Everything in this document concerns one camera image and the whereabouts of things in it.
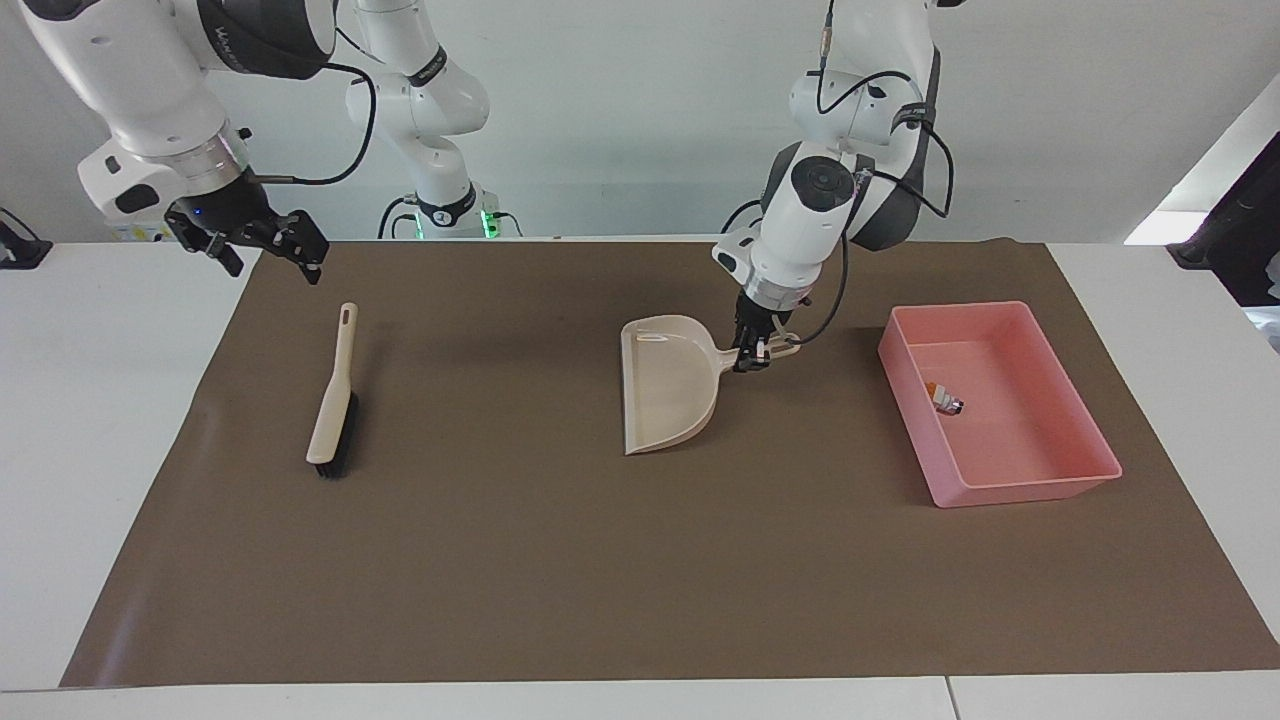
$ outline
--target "pink plastic bin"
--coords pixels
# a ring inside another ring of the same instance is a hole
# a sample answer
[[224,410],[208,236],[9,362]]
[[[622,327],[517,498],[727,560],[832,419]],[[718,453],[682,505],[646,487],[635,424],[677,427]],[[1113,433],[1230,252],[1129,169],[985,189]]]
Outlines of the pink plastic bin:
[[[1061,500],[1120,477],[1025,304],[895,307],[879,355],[938,507]],[[929,382],[964,411],[937,413]]]

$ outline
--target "brown mat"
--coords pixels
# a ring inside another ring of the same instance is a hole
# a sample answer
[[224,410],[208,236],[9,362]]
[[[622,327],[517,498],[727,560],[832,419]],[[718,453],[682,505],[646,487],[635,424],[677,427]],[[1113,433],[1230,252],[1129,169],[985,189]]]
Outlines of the brown mat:
[[[340,245],[317,288],[264,260],[63,685],[1280,667],[1043,247],[854,261],[828,337],[726,377],[694,441],[623,457],[622,324],[684,313],[727,345],[736,288],[705,246]],[[329,483],[303,454],[348,299],[364,414]],[[934,509],[882,327],[1010,299],[1125,477]]]

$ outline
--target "brush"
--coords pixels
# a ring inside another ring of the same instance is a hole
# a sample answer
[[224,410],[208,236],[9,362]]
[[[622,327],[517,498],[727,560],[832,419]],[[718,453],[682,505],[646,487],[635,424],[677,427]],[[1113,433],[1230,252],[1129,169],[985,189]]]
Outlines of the brush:
[[360,398],[351,389],[351,356],[356,345],[356,318],[360,309],[346,302],[338,315],[338,347],[333,357],[333,377],[320,401],[316,428],[311,433],[307,462],[328,480],[342,478],[351,452],[351,436]]

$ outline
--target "black bristles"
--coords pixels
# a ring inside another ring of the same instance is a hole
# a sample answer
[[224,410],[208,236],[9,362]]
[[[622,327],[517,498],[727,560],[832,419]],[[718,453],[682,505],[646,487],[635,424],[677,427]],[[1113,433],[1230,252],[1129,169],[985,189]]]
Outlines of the black bristles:
[[326,480],[339,480],[347,473],[347,459],[351,456],[351,436],[356,428],[356,409],[360,407],[360,397],[351,393],[347,404],[347,415],[342,419],[342,434],[338,437],[338,450],[333,454],[333,460],[316,465],[316,473]]

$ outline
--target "dustpan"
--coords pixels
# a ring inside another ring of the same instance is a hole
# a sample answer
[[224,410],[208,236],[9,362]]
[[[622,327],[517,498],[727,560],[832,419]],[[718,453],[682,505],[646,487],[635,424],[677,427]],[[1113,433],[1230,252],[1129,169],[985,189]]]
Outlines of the dustpan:
[[[800,350],[773,338],[773,357]],[[685,315],[658,315],[622,328],[622,405],[626,454],[680,445],[707,427],[719,377],[736,350],[719,350],[707,328]]]

